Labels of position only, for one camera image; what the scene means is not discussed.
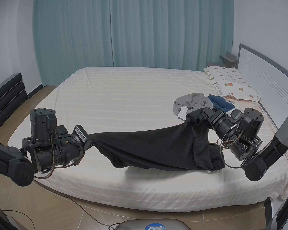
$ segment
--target mattress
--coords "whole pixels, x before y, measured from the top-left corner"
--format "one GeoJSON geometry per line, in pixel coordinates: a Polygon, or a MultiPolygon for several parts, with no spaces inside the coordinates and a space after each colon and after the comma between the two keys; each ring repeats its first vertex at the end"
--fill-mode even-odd
{"type": "MultiPolygon", "coordinates": [[[[173,113],[173,101],[189,93],[217,92],[205,72],[134,67],[83,68],[71,75],[37,107],[56,110],[58,125],[69,133],[81,124],[87,133],[160,129],[183,121],[173,113]]],[[[234,100],[241,110],[252,107],[264,114],[259,132],[264,147],[276,129],[256,102],[234,100]]],[[[21,147],[29,137],[27,117],[13,133],[10,146],[21,147]]],[[[209,132],[209,141],[217,135],[209,132]]],[[[230,150],[225,160],[232,166],[240,162],[230,150]]],[[[171,172],[157,169],[114,168],[92,147],[80,165],[57,169],[44,185],[88,201],[133,209],[186,212],[228,205],[253,204],[281,195],[286,198],[287,158],[281,157],[265,176],[249,181],[242,169],[171,172]]]]}

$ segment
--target teal curtain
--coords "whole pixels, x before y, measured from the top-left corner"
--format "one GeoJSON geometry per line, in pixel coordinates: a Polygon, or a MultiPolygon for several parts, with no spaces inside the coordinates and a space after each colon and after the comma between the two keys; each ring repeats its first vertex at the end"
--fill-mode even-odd
{"type": "Polygon", "coordinates": [[[233,0],[34,0],[43,84],[89,66],[202,70],[231,52],[233,0]]]}

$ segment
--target pillow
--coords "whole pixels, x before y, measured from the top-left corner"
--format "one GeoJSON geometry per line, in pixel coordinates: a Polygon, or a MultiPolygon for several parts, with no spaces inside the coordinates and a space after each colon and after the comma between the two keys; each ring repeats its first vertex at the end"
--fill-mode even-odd
{"type": "Polygon", "coordinates": [[[244,80],[236,68],[210,66],[203,70],[210,77],[220,96],[256,102],[260,100],[258,93],[244,80]]]}

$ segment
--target white headboard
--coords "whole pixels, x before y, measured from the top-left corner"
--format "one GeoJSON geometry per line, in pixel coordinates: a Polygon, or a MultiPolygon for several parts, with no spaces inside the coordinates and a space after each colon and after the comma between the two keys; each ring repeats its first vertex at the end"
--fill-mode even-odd
{"type": "Polygon", "coordinates": [[[260,95],[260,104],[279,128],[288,116],[288,71],[240,44],[236,68],[260,95]]]}

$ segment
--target round blue sticker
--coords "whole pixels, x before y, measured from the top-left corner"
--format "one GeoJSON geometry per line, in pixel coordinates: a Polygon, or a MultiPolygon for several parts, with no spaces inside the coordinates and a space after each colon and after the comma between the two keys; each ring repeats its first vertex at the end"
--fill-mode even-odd
{"type": "Polygon", "coordinates": [[[166,230],[166,228],[164,227],[164,225],[162,224],[158,224],[158,223],[153,223],[153,224],[149,224],[145,230],[166,230]]]}

